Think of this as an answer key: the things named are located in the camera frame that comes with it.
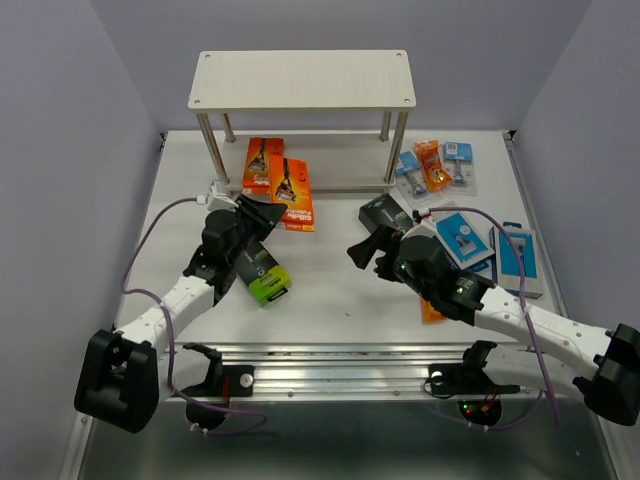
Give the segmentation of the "orange razor box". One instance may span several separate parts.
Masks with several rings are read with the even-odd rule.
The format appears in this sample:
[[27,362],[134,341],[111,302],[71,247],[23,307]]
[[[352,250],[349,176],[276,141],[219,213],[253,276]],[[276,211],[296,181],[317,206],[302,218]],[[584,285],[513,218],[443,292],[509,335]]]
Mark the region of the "orange razor box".
[[282,138],[251,137],[249,140],[242,191],[249,194],[268,194],[270,190],[270,160],[284,153]]
[[286,211],[279,225],[297,232],[314,232],[315,215],[308,164],[300,159],[273,156],[270,159],[270,200]]

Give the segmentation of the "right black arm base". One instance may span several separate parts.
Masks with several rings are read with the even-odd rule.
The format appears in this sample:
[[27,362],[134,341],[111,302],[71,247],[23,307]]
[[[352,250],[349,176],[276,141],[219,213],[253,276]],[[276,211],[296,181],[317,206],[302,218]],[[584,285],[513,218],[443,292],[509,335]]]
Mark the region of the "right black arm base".
[[458,395],[513,395],[520,387],[506,383],[495,383],[485,373],[487,358],[498,344],[476,341],[466,349],[458,363],[438,363],[429,366],[429,374],[423,382],[425,393],[437,399],[449,399]]

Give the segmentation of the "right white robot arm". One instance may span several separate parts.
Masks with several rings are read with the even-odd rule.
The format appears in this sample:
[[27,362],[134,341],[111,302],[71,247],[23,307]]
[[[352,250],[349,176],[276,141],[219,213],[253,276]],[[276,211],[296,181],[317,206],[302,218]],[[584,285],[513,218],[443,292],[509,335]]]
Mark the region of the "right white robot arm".
[[476,341],[460,361],[435,365],[425,384],[438,397],[549,390],[583,402],[622,426],[639,416],[639,332],[581,324],[520,300],[491,280],[462,270],[433,236],[381,225],[347,250],[355,266],[408,286],[450,320],[497,332],[521,348]]

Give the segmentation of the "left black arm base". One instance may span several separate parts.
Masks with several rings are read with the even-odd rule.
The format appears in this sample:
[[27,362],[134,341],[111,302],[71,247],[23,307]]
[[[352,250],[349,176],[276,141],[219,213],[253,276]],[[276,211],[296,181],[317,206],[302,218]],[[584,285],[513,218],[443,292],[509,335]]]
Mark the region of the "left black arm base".
[[251,397],[254,375],[253,365],[226,364],[221,352],[200,343],[182,345],[175,357],[174,385],[191,397]]

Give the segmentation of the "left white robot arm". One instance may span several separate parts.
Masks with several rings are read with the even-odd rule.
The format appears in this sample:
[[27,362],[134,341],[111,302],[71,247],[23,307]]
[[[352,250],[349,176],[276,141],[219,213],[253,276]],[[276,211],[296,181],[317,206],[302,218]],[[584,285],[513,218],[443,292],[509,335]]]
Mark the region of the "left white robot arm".
[[287,210],[240,195],[211,208],[201,240],[176,283],[164,296],[121,283],[125,295],[144,295],[153,306],[125,326],[97,331],[88,341],[74,396],[75,409],[130,433],[140,432],[160,403],[177,396],[209,420],[192,423],[218,434],[231,414],[229,395],[241,372],[227,369],[221,353],[202,343],[176,340],[193,321],[216,307],[235,281],[247,248],[265,240]]

